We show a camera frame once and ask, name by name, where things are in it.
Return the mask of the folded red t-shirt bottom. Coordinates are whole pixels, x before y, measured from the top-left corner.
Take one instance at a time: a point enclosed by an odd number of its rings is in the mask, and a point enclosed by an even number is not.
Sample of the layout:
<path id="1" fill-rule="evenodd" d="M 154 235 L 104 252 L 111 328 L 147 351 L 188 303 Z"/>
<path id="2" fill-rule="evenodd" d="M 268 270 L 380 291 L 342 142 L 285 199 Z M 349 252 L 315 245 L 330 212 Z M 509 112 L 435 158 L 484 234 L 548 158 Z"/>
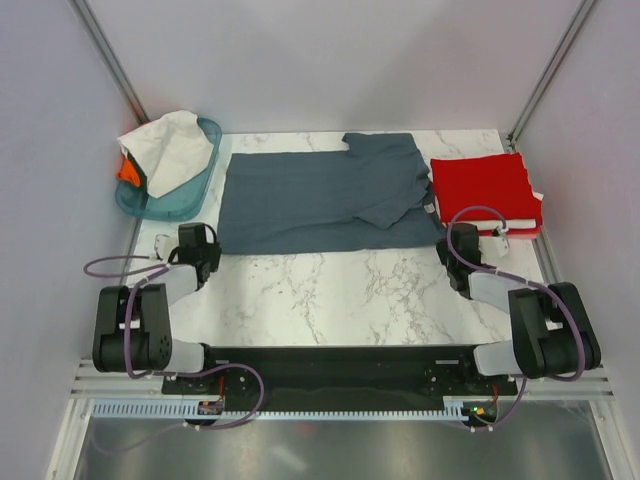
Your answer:
<path id="1" fill-rule="evenodd" d="M 541 230 L 535 219 L 518 219 L 507 221 L 507 235 L 514 239 L 535 239 Z"/>

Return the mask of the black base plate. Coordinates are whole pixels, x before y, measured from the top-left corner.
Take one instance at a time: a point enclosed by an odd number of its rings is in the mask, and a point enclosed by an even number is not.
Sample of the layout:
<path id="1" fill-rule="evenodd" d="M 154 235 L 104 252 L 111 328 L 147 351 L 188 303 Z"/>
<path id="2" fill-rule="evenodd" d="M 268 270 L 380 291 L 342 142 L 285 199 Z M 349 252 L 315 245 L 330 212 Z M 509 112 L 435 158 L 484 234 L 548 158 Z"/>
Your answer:
<path id="1" fill-rule="evenodd" d="M 248 411 L 273 407 L 435 407 L 447 397 L 514 396 L 507 376 L 478 373 L 470 345 L 215 347 L 203 378 L 166 380 L 165 395 L 221 395 Z"/>

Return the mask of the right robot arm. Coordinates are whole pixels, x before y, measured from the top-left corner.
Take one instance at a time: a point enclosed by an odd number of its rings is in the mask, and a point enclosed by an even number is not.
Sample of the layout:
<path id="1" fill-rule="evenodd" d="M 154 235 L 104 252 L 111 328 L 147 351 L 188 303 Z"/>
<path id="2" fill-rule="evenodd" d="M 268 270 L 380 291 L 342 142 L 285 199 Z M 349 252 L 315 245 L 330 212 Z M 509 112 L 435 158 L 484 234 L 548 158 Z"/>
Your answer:
<path id="1" fill-rule="evenodd" d="M 458 368 L 458 381 L 477 394 L 496 375 L 572 381 L 601 366 L 601 348 L 577 287 L 540 284 L 482 262 L 476 226 L 456 223 L 436 244 L 451 288 L 508 314 L 511 338 L 479 345 Z"/>

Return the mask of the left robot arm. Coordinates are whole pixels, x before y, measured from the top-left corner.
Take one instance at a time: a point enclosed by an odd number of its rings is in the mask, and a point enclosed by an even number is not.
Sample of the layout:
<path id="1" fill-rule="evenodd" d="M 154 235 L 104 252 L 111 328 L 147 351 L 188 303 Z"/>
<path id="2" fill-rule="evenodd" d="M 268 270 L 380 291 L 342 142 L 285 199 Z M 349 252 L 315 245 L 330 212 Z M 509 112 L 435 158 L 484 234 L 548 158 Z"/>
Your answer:
<path id="1" fill-rule="evenodd" d="M 206 346 L 175 340 L 170 308 L 198 292 L 218 270 L 221 246 L 214 228 L 196 222 L 178 227 L 177 245 L 156 265 L 131 272 L 131 286 L 103 288 L 98 305 L 92 361 L 101 373 L 184 375 L 198 393 L 219 382 L 219 369 L 205 360 Z"/>

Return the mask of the crumpled white t-shirt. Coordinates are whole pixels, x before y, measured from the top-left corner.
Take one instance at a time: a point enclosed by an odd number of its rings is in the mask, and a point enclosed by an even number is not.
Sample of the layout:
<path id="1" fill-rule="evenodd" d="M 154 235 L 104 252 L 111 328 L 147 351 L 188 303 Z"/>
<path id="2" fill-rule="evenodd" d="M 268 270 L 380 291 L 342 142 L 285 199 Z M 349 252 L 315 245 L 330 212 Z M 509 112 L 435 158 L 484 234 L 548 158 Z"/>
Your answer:
<path id="1" fill-rule="evenodd" d="M 117 139 L 122 161 L 131 154 L 147 175 L 151 197 L 172 192 L 207 167 L 213 144 L 197 119 L 190 111 L 174 111 Z"/>

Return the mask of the dark green t-shirt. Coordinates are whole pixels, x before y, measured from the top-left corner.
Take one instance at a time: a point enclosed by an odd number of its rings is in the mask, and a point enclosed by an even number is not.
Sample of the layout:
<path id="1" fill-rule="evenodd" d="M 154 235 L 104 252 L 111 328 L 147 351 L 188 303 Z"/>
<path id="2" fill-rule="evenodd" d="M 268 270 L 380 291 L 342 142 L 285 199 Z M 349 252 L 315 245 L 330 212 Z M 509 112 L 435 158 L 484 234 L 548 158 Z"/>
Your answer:
<path id="1" fill-rule="evenodd" d="M 143 191 L 147 191 L 148 178 L 144 170 L 131 154 L 128 155 L 128 160 L 131 163 L 136 173 L 137 180 L 134 182 L 134 185 L 137 188 L 142 189 Z"/>

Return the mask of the grey-blue t-shirt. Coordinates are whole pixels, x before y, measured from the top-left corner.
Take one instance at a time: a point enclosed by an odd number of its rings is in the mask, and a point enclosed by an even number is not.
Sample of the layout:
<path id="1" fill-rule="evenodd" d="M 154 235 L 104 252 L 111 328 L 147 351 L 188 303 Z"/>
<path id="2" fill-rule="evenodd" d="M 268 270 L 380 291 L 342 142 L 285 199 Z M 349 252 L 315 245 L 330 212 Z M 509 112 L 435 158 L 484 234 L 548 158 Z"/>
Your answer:
<path id="1" fill-rule="evenodd" d="M 346 133 L 340 151 L 235 154 L 218 239 L 229 255 L 428 247 L 445 235 L 409 133 Z"/>

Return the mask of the teal plastic bin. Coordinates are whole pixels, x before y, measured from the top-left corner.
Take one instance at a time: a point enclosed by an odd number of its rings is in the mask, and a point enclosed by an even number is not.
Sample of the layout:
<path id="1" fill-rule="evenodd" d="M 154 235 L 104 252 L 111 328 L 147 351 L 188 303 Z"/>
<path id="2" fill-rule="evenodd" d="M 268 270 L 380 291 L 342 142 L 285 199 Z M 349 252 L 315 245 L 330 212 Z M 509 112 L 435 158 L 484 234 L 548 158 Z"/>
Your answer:
<path id="1" fill-rule="evenodd" d="M 120 182 L 115 190 L 115 201 L 124 213 L 146 220 L 180 222 L 193 219 L 200 212 L 215 169 L 223 133 L 213 120 L 199 117 L 197 124 L 213 144 L 207 167 L 160 198 L 151 197 L 141 188 Z"/>

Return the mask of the folded white t-shirt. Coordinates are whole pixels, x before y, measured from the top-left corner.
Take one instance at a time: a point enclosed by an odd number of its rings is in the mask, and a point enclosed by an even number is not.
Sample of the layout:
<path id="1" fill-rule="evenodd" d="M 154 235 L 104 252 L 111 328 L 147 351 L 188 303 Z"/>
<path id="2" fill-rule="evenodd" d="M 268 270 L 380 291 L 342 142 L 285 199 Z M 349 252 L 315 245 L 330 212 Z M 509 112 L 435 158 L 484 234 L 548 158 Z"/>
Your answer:
<path id="1" fill-rule="evenodd" d="M 542 223 L 542 216 L 539 215 L 533 219 L 508 219 L 506 221 L 506 227 L 509 234 L 521 232 L 525 235 L 536 233 Z M 502 227 L 502 221 L 497 218 L 492 220 L 481 220 L 475 222 L 475 225 L 480 231 L 493 231 L 494 229 Z"/>

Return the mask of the orange t-shirt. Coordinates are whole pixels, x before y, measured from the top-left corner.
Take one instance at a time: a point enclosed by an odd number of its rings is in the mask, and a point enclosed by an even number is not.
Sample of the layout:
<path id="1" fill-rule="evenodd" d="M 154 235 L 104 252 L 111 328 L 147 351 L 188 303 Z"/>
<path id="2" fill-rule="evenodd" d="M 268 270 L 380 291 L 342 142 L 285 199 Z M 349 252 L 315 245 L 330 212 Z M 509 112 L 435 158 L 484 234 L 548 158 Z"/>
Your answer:
<path id="1" fill-rule="evenodd" d="M 128 157 L 123 158 L 121 167 L 116 174 L 116 178 L 120 182 L 125 182 L 136 187 L 134 185 L 134 182 L 137 180 L 136 173 L 131 163 L 129 162 Z"/>

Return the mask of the folded red t-shirt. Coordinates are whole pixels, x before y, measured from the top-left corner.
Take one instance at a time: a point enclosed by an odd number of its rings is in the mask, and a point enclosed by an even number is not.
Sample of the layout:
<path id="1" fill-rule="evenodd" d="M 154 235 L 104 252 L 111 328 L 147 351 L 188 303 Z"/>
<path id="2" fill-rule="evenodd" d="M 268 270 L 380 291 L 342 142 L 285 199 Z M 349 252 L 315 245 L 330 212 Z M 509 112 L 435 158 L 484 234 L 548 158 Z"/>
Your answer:
<path id="1" fill-rule="evenodd" d="M 541 230 L 535 219 L 518 219 L 507 221 L 507 235 L 514 239 L 535 239 Z"/>
<path id="2" fill-rule="evenodd" d="M 529 229 L 542 224 L 542 200 L 533 191 L 519 153 L 468 159 L 431 160 L 433 189 L 440 220 L 483 222 L 497 217 L 479 208 L 490 207 L 508 221 L 525 221 Z"/>

